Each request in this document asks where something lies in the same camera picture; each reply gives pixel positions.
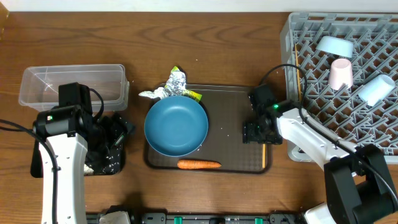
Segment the wooden chopstick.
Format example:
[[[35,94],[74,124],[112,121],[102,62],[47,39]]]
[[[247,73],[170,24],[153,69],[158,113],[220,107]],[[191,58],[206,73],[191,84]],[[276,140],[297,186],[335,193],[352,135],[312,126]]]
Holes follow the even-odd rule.
[[[300,79],[300,70],[299,70],[299,57],[298,57],[298,47],[297,44],[294,46],[295,50],[295,65],[298,66],[296,68],[296,73],[297,73],[297,89],[298,89],[298,100],[302,100],[302,91],[301,91],[301,79]]]
[[[262,145],[262,168],[266,167],[266,156],[267,156],[266,145],[263,144]]]

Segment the white rice pile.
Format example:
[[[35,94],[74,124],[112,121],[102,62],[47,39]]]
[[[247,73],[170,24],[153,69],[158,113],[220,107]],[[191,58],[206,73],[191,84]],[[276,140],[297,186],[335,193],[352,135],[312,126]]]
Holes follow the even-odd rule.
[[[109,154],[88,151],[83,168],[84,175],[114,175],[121,170],[121,153],[117,149]]]

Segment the dark blue plate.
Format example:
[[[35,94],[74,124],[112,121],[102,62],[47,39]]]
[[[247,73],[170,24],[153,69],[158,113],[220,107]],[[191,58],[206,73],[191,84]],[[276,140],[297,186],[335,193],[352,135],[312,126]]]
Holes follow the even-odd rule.
[[[148,111],[144,133],[149,146],[169,156],[186,156],[198,149],[208,134],[209,121],[201,104],[186,96],[170,96]]]

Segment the white pink cup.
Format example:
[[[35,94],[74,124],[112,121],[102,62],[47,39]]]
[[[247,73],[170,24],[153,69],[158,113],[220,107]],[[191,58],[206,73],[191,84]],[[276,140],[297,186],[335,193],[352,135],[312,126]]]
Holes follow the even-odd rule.
[[[339,58],[332,62],[328,84],[333,90],[339,90],[345,86],[347,89],[353,85],[353,68],[346,58]]]

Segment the light blue small bowl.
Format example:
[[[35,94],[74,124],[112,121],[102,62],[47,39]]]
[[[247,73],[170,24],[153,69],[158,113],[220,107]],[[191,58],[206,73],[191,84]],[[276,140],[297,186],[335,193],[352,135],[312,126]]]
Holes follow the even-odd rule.
[[[354,44],[345,39],[332,36],[324,36],[319,41],[316,49],[326,53],[351,58],[353,55]]]

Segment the light blue cup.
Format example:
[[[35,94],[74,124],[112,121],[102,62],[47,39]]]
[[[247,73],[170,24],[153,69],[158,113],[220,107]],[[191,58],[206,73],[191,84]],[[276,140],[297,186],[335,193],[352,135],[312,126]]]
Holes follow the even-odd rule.
[[[374,106],[378,101],[383,100],[395,87],[396,84],[392,78],[387,75],[378,75],[364,85],[358,96],[369,106]]]

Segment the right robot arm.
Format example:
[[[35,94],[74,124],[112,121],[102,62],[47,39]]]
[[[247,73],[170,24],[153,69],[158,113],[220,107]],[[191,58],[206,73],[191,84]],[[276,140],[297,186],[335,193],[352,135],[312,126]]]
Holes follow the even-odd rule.
[[[373,144],[344,141],[293,101],[252,100],[254,121],[243,126],[243,142],[288,140],[324,172],[326,202],[307,210],[306,223],[374,223],[397,211],[397,193],[386,160]]]

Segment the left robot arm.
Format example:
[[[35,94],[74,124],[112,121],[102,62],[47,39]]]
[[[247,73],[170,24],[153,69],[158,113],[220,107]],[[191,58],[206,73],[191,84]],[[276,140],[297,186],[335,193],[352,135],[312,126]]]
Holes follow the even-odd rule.
[[[38,114],[32,129],[1,120],[7,131],[20,131],[38,143],[42,160],[42,223],[132,223],[125,210],[92,215],[85,205],[87,136],[94,117],[81,106],[67,106]]]

